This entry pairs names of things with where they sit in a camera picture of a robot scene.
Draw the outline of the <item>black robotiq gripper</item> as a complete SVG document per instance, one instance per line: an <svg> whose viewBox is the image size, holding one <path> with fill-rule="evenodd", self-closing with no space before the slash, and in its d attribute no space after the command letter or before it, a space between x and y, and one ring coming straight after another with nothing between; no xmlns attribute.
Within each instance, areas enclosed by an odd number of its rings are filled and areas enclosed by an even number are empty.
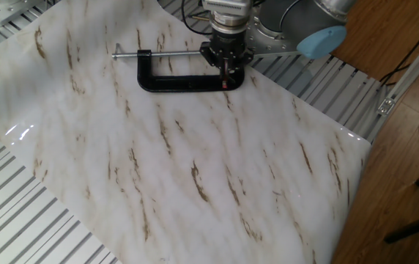
<svg viewBox="0 0 419 264"><path fill-rule="evenodd" d="M246 49L245 32L225 34L213 32L211 42L203 42L199 53L212 66L219 69L221 78L231 78L253 60L254 52Z"/></svg>

